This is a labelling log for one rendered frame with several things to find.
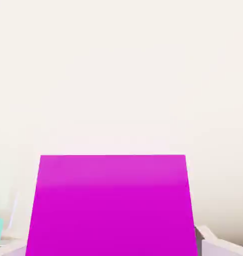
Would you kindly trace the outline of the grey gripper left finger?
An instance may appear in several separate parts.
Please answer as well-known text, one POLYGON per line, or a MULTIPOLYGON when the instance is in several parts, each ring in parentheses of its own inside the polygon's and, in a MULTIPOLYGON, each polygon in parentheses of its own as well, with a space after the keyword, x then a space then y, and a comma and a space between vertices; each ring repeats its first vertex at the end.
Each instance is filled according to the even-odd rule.
POLYGON ((0 247, 0 256, 26 256, 27 242, 13 240, 0 247))

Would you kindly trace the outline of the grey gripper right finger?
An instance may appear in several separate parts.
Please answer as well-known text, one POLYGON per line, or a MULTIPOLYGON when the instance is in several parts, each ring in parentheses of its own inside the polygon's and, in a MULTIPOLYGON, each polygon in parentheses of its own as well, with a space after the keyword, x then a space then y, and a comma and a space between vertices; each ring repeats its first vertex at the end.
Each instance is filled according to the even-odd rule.
POLYGON ((218 238, 207 226, 195 226, 198 256, 243 256, 243 246, 218 238))

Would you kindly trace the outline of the small magenta cube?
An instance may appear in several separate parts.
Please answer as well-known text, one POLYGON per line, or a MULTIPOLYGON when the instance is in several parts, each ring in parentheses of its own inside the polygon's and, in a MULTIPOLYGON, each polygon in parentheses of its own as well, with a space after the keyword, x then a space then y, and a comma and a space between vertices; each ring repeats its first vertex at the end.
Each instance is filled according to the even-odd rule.
POLYGON ((43 155, 25 256, 198 256, 184 155, 43 155))

